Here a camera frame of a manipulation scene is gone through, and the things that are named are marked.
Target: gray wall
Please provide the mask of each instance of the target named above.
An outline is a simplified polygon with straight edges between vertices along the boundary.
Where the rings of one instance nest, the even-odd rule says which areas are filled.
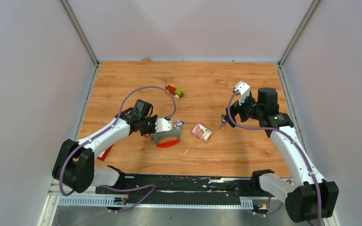
[[[0,0],[0,225],[37,224],[92,74],[59,1]]]
[[[69,0],[100,60],[276,61],[311,0]]]
[[[285,71],[309,155],[339,186],[339,221],[362,225],[362,1],[322,1]]]

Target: wood surface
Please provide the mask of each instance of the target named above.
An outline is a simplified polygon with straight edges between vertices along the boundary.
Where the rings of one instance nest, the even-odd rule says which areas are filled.
[[[177,100],[177,112],[172,117],[173,121],[185,122],[181,142],[170,148],[158,148],[150,137],[134,133],[115,143],[105,161],[95,161],[97,166],[113,165],[126,173],[208,176],[251,176],[254,170],[272,169],[280,177],[290,177],[281,153],[264,131],[248,131],[230,125],[219,129],[220,117],[225,114],[232,89],[240,80],[252,87],[255,98],[258,88],[275,88],[280,112],[287,113],[275,64],[102,62],[79,138],[109,123],[118,113],[124,97],[134,89],[174,84],[185,93]],[[158,89],[133,94],[124,108],[132,107],[137,99],[152,103],[153,114],[159,117],[173,111],[171,99]],[[214,132],[207,143],[190,134],[197,123]],[[244,125],[258,127],[258,121],[250,119]]]

